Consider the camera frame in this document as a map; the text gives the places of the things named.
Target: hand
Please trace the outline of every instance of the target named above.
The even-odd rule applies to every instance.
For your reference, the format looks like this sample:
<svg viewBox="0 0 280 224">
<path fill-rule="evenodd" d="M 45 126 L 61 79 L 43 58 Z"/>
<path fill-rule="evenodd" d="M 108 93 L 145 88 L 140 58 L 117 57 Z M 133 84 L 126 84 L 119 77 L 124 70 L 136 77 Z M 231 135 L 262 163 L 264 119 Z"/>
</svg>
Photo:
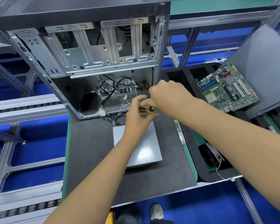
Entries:
<svg viewBox="0 0 280 224">
<path fill-rule="evenodd" d="M 167 116 L 177 120 L 189 114 L 189 105 L 193 107 L 197 101 L 200 101 L 182 84 L 173 81 L 161 80 L 156 86 L 149 88 L 149 93 L 152 98 L 142 101 L 141 107 L 155 106 Z"/>
<path fill-rule="evenodd" d="M 159 116 L 159 113 L 149 114 L 145 109 L 140 107 L 139 102 L 146 97 L 146 95 L 139 95 L 133 98 L 131 108 L 127 112 L 123 137 L 129 137 L 139 141 L 145 135 L 150 122 Z"/>
</svg>

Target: forearm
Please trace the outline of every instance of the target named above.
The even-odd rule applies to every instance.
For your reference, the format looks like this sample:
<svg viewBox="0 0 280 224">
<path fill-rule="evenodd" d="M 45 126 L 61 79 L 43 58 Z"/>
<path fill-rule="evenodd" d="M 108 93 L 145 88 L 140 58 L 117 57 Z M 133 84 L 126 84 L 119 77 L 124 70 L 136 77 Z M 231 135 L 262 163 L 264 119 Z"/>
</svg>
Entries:
<svg viewBox="0 0 280 224">
<path fill-rule="evenodd" d="M 105 223 L 138 141 L 123 137 L 48 217 L 48 223 Z"/>
<path fill-rule="evenodd" d="M 280 210 L 280 135 L 225 114 L 204 101 L 185 110 L 192 114 L 185 114 L 181 122 L 208 140 Z"/>
</svg>

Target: white shoe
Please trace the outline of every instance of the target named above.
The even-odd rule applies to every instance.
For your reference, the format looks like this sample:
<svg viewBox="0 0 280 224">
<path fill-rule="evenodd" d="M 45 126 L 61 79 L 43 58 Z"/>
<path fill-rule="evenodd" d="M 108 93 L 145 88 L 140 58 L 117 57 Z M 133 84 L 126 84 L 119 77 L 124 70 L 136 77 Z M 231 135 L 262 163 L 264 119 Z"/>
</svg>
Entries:
<svg viewBox="0 0 280 224">
<path fill-rule="evenodd" d="M 160 204 L 154 204 L 150 211 L 150 219 L 164 219 L 163 209 Z"/>
</svg>

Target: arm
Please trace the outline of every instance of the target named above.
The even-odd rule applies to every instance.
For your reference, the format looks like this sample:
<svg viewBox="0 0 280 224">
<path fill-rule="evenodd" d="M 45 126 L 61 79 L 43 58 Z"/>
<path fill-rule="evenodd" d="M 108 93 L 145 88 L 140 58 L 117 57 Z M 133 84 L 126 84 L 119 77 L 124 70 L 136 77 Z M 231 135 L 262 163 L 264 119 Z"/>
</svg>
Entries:
<svg viewBox="0 0 280 224">
<path fill-rule="evenodd" d="M 50 223 L 105 223 L 130 157 L 157 113 L 139 112 L 140 95 L 132 100 L 122 139 L 47 218 Z"/>
<path fill-rule="evenodd" d="M 180 83 L 160 81 L 149 89 L 155 106 L 193 128 L 280 210 L 280 135 L 240 120 L 194 98 Z"/>
</svg>

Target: person's left hand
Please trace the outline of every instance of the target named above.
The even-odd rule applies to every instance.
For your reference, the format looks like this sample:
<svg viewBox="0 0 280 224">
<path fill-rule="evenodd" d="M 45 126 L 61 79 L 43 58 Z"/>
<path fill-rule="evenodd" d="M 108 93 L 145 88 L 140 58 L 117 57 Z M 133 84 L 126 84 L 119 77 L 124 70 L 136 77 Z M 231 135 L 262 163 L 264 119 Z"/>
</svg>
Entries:
<svg viewBox="0 0 280 224">
<path fill-rule="evenodd" d="M 159 113 L 149 114 L 140 107 L 140 101 L 146 97 L 146 95 L 139 95 L 133 98 L 131 108 L 127 112 L 123 136 L 140 140 L 145 135 L 150 122 L 159 116 Z"/>
</svg>

